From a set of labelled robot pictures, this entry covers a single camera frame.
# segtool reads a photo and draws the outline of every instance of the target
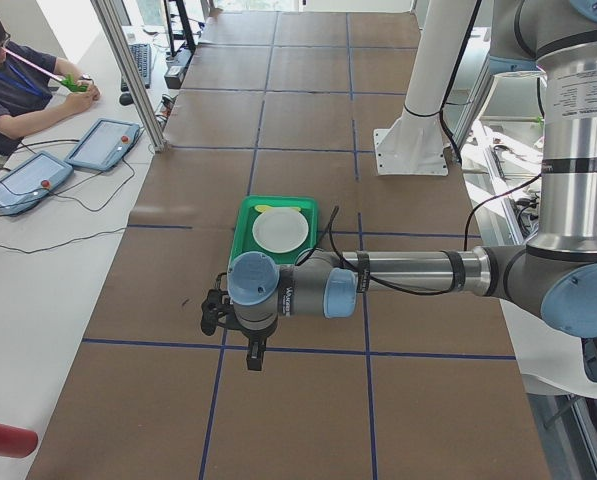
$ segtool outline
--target white pillar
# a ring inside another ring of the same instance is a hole
[[[440,111],[478,0],[431,0],[402,115],[374,130],[379,175],[447,175]]]

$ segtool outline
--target brown table surface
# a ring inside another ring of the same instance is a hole
[[[246,195],[313,197],[320,225],[340,205],[348,251],[460,250],[471,208],[455,166],[375,173],[413,16],[223,13],[203,39],[28,478],[549,478],[495,300],[281,319],[262,373],[240,334],[200,332]]]

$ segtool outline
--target red object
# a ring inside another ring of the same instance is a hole
[[[36,432],[0,423],[0,457],[24,458],[37,446]]]

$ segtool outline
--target green tray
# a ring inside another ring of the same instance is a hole
[[[307,219],[309,234],[300,247],[286,253],[268,252],[254,240],[251,229],[254,221],[260,215],[255,210],[257,205],[270,207],[300,207],[300,213]],[[277,265],[290,265],[296,263],[296,258],[301,252],[313,247],[318,239],[318,204],[309,197],[264,197],[251,195],[245,197],[238,212],[238,222],[234,233],[234,243],[231,247],[229,261],[244,252],[263,252],[271,257]]]

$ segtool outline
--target white desk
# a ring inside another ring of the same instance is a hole
[[[148,92],[156,106],[167,92],[165,53],[152,53],[157,58]],[[27,137],[25,143],[80,138],[100,117],[140,123],[133,106],[118,103],[120,73],[102,34],[79,65],[100,86],[101,100],[84,114]],[[46,150],[60,158],[72,147]],[[12,156],[8,166],[30,155],[23,151]],[[91,213],[72,200],[49,197],[18,217],[0,218],[0,244],[32,250],[124,227],[152,155],[145,134],[125,158],[135,177],[102,211]],[[96,208],[130,174],[121,162],[66,195]],[[61,189],[91,175],[77,171]],[[103,235],[34,255],[0,248],[0,423],[30,428],[42,438],[121,238],[122,233]],[[0,480],[25,478],[34,458],[35,454],[21,460],[0,457]]]

